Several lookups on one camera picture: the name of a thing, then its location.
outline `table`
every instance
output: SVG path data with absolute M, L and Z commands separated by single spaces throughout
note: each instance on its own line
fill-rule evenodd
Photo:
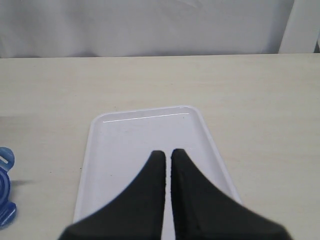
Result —
M 192 105 L 245 206 L 295 239 L 320 235 L 320 54 L 0 59 L 0 146 L 18 216 L 1 239 L 72 222 L 91 120 Z

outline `plastic tray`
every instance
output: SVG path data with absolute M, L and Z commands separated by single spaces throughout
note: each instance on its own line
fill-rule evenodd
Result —
M 241 202 L 200 112 L 173 106 L 105 113 L 90 126 L 74 222 L 114 199 L 133 180 L 153 150 L 167 158 L 162 239 L 174 240 L 170 197 L 171 154 L 185 149 L 202 173 L 229 197 Z

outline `white curtain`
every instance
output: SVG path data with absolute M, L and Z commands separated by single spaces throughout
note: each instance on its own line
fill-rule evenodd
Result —
M 277 53 L 294 0 L 0 0 L 0 57 Z

